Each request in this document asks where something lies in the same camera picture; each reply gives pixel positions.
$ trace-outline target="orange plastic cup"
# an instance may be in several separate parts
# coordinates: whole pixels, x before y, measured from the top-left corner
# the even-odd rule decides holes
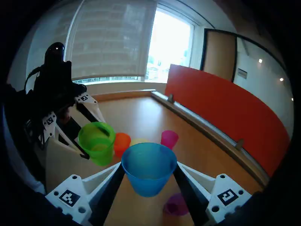
[[[126,133],[116,133],[116,139],[114,143],[115,155],[117,157],[122,157],[126,149],[129,148],[131,143],[131,137]]]

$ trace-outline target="green plastic cup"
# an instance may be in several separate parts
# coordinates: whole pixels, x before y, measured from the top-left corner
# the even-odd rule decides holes
[[[92,122],[78,133],[78,143],[91,160],[100,166],[108,165],[114,155],[114,129],[104,122]]]

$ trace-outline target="cable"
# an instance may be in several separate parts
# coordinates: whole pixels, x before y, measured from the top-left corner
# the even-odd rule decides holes
[[[24,84],[24,90],[25,90],[25,91],[26,91],[26,84],[27,84],[28,79],[29,79],[31,76],[33,76],[34,74],[39,73],[39,72],[40,72],[40,67],[37,67],[37,68],[33,69],[32,72],[29,73],[29,75],[28,75],[27,78],[26,78],[25,84]]]

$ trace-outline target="red partition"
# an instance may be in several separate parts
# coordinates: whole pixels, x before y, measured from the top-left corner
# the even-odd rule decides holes
[[[245,89],[207,72],[171,65],[165,95],[174,95],[235,141],[271,176],[288,148],[288,133],[277,115]]]

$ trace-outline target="purple plastic cup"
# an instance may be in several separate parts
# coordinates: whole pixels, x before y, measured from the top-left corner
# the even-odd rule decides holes
[[[176,132],[165,130],[161,135],[161,144],[172,150],[176,145],[178,139],[179,135]]]
[[[168,199],[163,211],[169,215],[183,216],[189,213],[186,202],[181,193],[175,194]]]

